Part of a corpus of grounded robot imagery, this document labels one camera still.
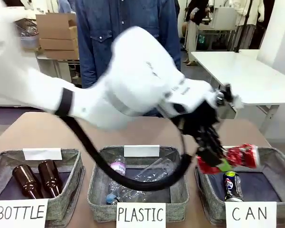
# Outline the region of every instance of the plastic bottle label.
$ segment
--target plastic bottle label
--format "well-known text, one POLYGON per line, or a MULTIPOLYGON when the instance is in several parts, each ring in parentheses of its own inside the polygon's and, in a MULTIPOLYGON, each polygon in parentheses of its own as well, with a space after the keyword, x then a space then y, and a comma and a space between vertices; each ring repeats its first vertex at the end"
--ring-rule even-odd
POLYGON ((121 175, 125 175, 125 164, 121 162, 113 162, 111 163, 111 168, 114 169, 116 172, 118 172, 121 175))

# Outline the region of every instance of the black cable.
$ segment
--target black cable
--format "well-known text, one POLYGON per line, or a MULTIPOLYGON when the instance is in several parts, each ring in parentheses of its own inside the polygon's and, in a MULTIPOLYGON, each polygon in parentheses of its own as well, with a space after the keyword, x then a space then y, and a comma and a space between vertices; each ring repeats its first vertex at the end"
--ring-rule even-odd
POLYGON ((61 116, 60 119, 64 121, 68 125, 68 127, 74 132, 74 134, 78 137, 78 139, 81 141, 82 145, 84 146, 85 150, 94 159, 95 163, 99 166, 99 168, 102 169, 105 172, 105 174, 107 174, 111 179, 113 179, 117 183, 127 188, 137 191, 158 191, 168 188, 173 184, 175 184, 179 179, 181 179, 184 176, 188 167, 191 164, 192 156, 186 153, 185 142, 183 139, 183 135, 180 132, 181 143, 183 146, 184 154, 181 156, 180 163, 177 165, 176 169, 171 175, 162 180, 154 182, 141 182, 129 179, 114 171, 107 164, 107 162, 103 159, 103 157, 98 153, 97 149, 94 147, 94 145, 92 144, 86 133, 83 131, 79 123, 73 117, 61 116))
POLYGON ((247 22, 248 22, 250 10, 251 10, 251 7, 252 7, 252 2, 253 2, 253 0, 250 0, 249 6, 248 6, 248 10, 247 10, 247 14, 245 16, 245 21, 244 21, 244 24, 243 24, 243 28, 242 28, 242 31, 241 31, 241 35, 240 35, 240 37, 238 39, 237 46, 234 49, 234 52, 236 52, 236 53, 239 52, 239 49, 240 49, 240 46, 241 46, 241 42, 242 42, 242 39, 243 39, 243 36, 244 36, 244 32, 245 32, 246 27, 247 27, 247 22))

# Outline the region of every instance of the black can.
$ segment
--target black can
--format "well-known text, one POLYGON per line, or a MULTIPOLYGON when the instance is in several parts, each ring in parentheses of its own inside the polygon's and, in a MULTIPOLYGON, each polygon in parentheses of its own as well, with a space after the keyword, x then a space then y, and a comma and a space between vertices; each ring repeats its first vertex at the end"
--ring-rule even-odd
POLYGON ((233 171, 225 172, 223 175, 225 186, 225 201, 242 202, 243 193, 241 189, 241 179, 233 171))

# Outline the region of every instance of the paper label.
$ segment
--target paper label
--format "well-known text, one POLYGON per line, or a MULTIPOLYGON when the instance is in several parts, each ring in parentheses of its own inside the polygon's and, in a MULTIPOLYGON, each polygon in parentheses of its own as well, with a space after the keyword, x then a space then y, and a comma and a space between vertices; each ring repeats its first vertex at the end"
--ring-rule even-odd
POLYGON ((165 203, 118 203, 116 228, 165 228, 165 203))
POLYGON ((225 202, 227 228, 276 228, 276 202, 225 202))
POLYGON ((111 163, 111 168, 114 169, 116 172, 118 172, 121 175, 125 175, 125 164, 121 162, 113 162, 111 163))
POLYGON ((0 200, 0 228, 44 228, 48 199, 0 200))
POLYGON ((123 148, 124 157, 159 157, 159 145, 125 145, 123 148))
POLYGON ((61 148, 23 148, 25 160, 62 160, 61 148))

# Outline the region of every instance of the cardboard box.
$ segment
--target cardboard box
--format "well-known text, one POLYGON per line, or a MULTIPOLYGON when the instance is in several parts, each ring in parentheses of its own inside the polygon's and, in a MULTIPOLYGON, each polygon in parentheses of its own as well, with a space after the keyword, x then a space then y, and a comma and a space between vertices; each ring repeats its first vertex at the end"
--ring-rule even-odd
POLYGON ((45 50, 46 57, 57 60, 79 59, 79 51, 76 50, 45 50))
POLYGON ((77 38, 67 39, 40 39, 40 45, 44 50, 76 50, 78 49, 77 38))
POLYGON ((76 14, 74 13, 47 13, 36 15, 39 37, 44 39, 77 38, 76 14))

